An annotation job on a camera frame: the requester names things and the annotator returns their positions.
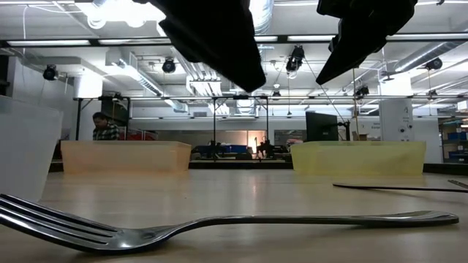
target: wooden table surface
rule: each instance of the wooden table surface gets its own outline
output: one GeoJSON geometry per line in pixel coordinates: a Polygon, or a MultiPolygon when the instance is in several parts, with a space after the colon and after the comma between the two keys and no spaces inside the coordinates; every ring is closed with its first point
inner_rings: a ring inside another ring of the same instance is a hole
{"type": "MultiPolygon", "coordinates": [[[[453,187],[426,175],[428,186],[453,187]]],[[[94,256],[0,226],[0,262],[468,262],[468,194],[361,191],[289,170],[191,170],[185,175],[50,174],[42,204],[124,227],[177,224],[225,215],[366,215],[441,210],[461,223],[419,229],[353,226],[213,226],[131,256],[94,256]]]]}

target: black rod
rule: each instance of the black rod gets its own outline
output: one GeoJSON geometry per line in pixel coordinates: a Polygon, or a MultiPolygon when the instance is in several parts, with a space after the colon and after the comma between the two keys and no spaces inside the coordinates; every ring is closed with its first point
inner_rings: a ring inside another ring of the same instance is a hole
{"type": "Polygon", "coordinates": [[[125,135],[124,135],[124,140],[127,140],[128,135],[129,135],[129,128],[130,128],[130,109],[132,106],[132,100],[130,98],[127,98],[127,122],[125,123],[125,135]]]}
{"type": "Polygon", "coordinates": [[[216,110],[217,110],[217,106],[216,106],[216,98],[213,99],[213,141],[214,141],[214,145],[211,145],[212,149],[212,153],[211,153],[211,157],[213,158],[213,161],[216,161],[216,157],[215,157],[215,148],[216,148],[216,110]]]}
{"type": "Polygon", "coordinates": [[[346,141],[351,141],[351,134],[350,134],[350,123],[347,123],[344,125],[344,128],[346,129],[346,141]]]}
{"type": "Polygon", "coordinates": [[[270,139],[270,121],[269,121],[269,118],[268,118],[268,99],[266,99],[266,139],[269,140],[270,139]]]}
{"type": "Polygon", "coordinates": [[[78,99],[78,114],[76,116],[76,132],[75,132],[75,140],[78,140],[80,137],[80,119],[81,119],[81,102],[82,99],[78,99]]]}

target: security camera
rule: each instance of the security camera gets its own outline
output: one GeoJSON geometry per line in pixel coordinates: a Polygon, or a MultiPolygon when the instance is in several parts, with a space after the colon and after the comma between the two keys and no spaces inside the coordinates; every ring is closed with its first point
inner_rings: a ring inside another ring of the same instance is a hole
{"type": "Polygon", "coordinates": [[[435,58],[434,60],[428,62],[424,67],[427,69],[427,70],[431,70],[431,69],[440,69],[442,68],[442,65],[443,65],[443,62],[440,58],[435,58]]]}
{"type": "Polygon", "coordinates": [[[174,58],[166,58],[166,61],[162,65],[162,71],[165,73],[174,73],[176,70],[176,64],[174,58]]]}
{"type": "Polygon", "coordinates": [[[57,66],[56,65],[47,65],[46,69],[42,76],[45,80],[53,81],[58,78],[57,66]]]}
{"type": "Polygon", "coordinates": [[[304,49],[301,45],[296,45],[292,50],[291,56],[286,63],[287,73],[297,72],[302,66],[302,60],[305,58],[304,49]]]}
{"type": "Polygon", "coordinates": [[[362,85],[356,90],[355,96],[366,96],[369,95],[369,87],[367,85],[362,85]]]}

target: plastic bin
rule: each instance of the plastic bin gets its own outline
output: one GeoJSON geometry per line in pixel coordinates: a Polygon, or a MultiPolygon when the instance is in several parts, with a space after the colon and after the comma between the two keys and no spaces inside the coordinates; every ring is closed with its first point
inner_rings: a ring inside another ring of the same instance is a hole
{"type": "Polygon", "coordinates": [[[0,193],[41,198],[61,119],[58,110],[0,96],[0,193]]]}
{"type": "Polygon", "coordinates": [[[61,154],[66,175],[157,174],[189,169],[191,145],[163,141],[66,141],[61,154]]]}
{"type": "Polygon", "coordinates": [[[425,142],[305,142],[291,147],[302,175],[421,176],[425,142]]]}

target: black monitor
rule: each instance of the black monitor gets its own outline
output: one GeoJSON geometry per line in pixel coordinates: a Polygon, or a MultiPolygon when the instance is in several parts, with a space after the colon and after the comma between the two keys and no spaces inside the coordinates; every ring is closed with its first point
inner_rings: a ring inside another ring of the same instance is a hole
{"type": "Polygon", "coordinates": [[[335,115],[306,112],[307,141],[337,141],[338,120],[335,115]]]}

